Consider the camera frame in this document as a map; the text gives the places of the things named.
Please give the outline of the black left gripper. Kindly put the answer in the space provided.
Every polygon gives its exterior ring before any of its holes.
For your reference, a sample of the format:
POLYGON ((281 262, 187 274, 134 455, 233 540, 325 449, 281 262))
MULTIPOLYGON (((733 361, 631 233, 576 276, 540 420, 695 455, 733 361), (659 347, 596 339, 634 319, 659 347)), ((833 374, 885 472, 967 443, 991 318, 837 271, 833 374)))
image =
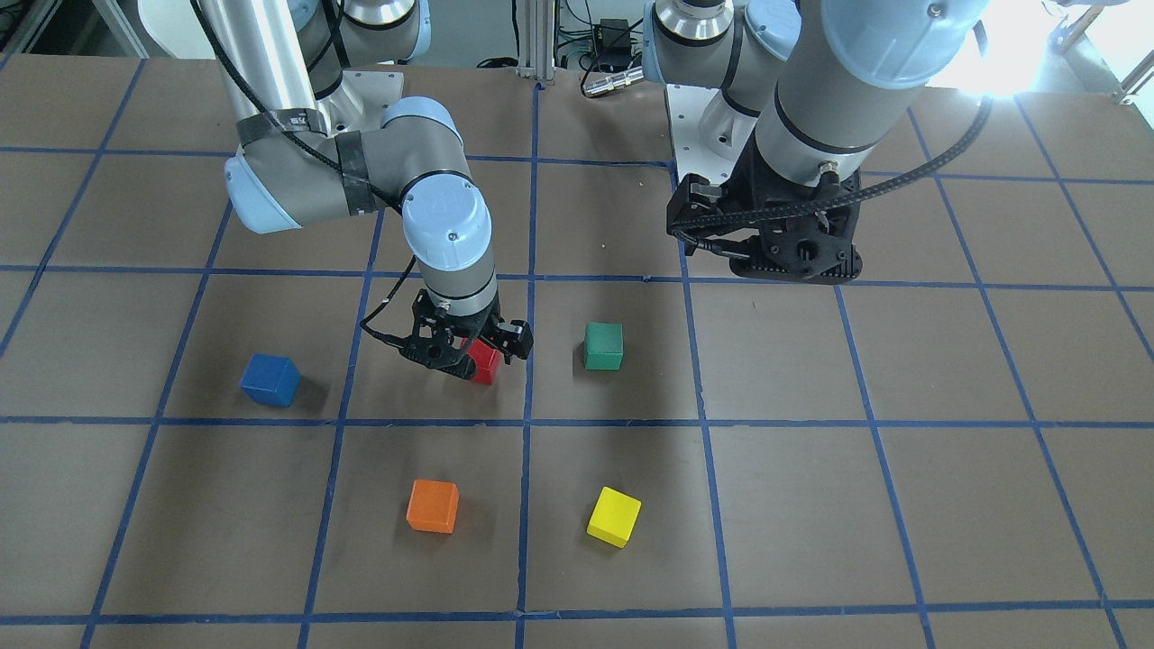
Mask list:
POLYGON ((823 215, 759 223, 747 218, 733 224, 694 225, 691 221, 847 196, 861 187, 860 172, 840 184, 829 179, 817 187, 790 182, 769 167, 756 146, 747 144, 739 152, 729 180, 721 185, 712 185, 695 173, 679 182, 667 203, 666 231, 684 243, 689 255, 702 249, 726 258, 739 277, 837 285, 857 279, 862 271, 861 255, 852 243, 860 217, 857 203, 823 215))

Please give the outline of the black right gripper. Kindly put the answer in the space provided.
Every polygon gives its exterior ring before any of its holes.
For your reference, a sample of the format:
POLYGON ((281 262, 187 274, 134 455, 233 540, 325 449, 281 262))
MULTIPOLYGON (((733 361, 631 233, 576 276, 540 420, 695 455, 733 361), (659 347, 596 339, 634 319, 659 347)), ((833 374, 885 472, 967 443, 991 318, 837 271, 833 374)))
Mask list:
POLYGON ((454 315, 437 306, 428 291, 417 292, 415 324, 400 341, 400 357, 440 372, 477 372, 478 361, 469 349, 482 337, 493 337, 501 321, 499 297, 481 311, 454 315))

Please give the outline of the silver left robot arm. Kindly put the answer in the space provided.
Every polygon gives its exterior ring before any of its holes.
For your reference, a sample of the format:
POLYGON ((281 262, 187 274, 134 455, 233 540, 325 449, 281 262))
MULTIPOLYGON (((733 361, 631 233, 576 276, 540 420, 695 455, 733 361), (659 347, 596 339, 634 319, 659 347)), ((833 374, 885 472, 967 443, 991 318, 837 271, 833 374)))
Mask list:
POLYGON ((685 173, 666 231, 747 279, 857 279, 860 206, 932 174, 980 135, 984 98, 956 144, 865 187, 860 167, 968 33, 986 44, 986 1, 652 1, 643 70, 712 87, 735 118, 735 165, 713 184, 685 173))

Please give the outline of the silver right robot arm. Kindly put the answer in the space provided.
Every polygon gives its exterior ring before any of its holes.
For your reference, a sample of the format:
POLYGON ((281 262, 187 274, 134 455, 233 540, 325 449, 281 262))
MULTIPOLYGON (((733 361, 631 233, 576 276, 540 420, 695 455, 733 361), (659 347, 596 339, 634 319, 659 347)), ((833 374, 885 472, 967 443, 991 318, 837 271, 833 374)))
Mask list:
POLYGON ((376 127, 337 128, 323 114, 284 1, 194 1, 234 92, 238 151, 225 164, 234 211, 252 233, 282 233, 391 208, 424 279, 409 335, 360 328, 400 357, 460 379, 482 343, 503 361, 526 359, 527 321, 501 315, 490 245, 493 218, 473 181, 464 140, 448 110, 403 97, 376 127))

